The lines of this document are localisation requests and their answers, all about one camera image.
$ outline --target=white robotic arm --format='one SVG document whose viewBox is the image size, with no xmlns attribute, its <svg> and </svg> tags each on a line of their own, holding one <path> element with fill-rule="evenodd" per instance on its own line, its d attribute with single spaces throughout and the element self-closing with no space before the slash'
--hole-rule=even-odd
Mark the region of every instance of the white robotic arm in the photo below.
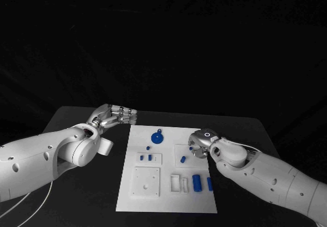
<svg viewBox="0 0 327 227">
<path fill-rule="evenodd" d="M 0 202 L 30 193 L 65 171 L 85 166 L 96 153 L 108 155 L 114 143 L 101 135 L 119 123 L 135 124 L 137 111 L 103 104 L 86 123 L 0 146 Z"/>
<path fill-rule="evenodd" d="M 194 156 L 206 158 L 210 154 L 219 172 L 243 189 L 327 226 L 327 185 L 322 182 L 255 148 L 256 151 L 249 151 L 243 148 L 246 145 L 219 138 L 209 129 L 190 135 L 188 145 L 193 144 L 200 146 L 193 151 Z"/>
</svg>

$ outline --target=black background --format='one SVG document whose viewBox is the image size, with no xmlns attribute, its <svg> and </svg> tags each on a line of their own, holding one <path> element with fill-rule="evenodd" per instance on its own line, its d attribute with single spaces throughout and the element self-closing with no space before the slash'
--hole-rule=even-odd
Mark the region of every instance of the black background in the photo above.
<svg viewBox="0 0 327 227">
<path fill-rule="evenodd" d="M 325 6 L 3 1 L 0 143 L 40 133 L 65 105 L 252 117 L 281 158 L 327 182 Z"/>
</svg>

